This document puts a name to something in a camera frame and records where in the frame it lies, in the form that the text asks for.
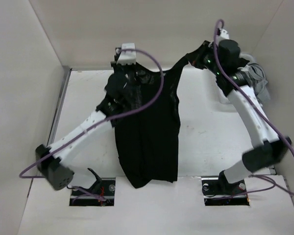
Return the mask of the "black tank top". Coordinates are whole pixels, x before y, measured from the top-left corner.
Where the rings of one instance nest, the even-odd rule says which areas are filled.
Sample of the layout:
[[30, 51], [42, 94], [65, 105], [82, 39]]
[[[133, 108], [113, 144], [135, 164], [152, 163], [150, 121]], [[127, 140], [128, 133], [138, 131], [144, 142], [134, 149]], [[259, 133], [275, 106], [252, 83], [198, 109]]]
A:
[[123, 118], [114, 128], [119, 162], [134, 188], [151, 180], [173, 183], [178, 176], [179, 98], [182, 70], [198, 58], [198, 50], [187, 53], [164, 71], [164, 85], [147, 109]]

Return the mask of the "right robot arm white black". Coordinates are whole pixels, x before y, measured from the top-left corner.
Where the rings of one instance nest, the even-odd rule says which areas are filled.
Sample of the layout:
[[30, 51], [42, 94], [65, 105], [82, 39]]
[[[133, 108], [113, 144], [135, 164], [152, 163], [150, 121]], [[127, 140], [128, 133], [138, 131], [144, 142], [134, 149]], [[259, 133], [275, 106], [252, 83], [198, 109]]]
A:
[[221, 171], [216, 183], [209, 186], [223, 195], [232, 195], [241, 181], [253, 173], [280, 163], [292, 141], [280, 136], [266, 121], [267, 117], [250, 83], [251, 64], [240, 57], [238, 43], [225, 39], [217, 45], [204, 41], [186, 55], [197, 69], [207, 69], [216, 77], [216, 84], [242, 119], [252, 149], [231, 167]]

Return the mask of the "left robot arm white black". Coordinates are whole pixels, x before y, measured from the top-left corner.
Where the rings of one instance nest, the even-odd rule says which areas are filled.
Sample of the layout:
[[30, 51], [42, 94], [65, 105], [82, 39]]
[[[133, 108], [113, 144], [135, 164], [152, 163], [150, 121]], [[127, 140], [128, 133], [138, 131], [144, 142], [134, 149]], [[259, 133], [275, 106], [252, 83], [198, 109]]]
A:
[[35, 150], [37, 168], [55, 191], [78, 187], [95, 195], [100, 190], [100, 177], [95, 171], [78, 168], [72, 162], [83, 148], [133, 114], [135, 64], [113, 62], [111, 65], [114, 72], [104, 88], [106, 95], [96, 109], [66, 136]]

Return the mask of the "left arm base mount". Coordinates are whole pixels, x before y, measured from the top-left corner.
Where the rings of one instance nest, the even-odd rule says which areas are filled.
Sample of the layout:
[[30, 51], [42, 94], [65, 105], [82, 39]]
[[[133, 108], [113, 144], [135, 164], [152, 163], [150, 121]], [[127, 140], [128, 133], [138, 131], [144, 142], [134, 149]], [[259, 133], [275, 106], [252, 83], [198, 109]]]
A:
[[116, 178], [101, 178], [91, 168], [88, 168], [88, 170], [95, 176], [95, 183], [89, 189], [80, 187], [88, 193], [67, 187], [67, 189], [71, 190], [69, 206], [114, 206]]

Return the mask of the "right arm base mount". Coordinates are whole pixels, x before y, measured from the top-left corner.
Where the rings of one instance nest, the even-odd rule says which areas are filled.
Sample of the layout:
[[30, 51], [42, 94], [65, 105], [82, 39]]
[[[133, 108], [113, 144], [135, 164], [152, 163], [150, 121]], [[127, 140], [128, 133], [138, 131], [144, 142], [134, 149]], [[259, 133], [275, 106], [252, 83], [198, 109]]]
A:
[[202, 178], [205, 206], [249, 206], [244, 180], [221, 188], [218, 178]]

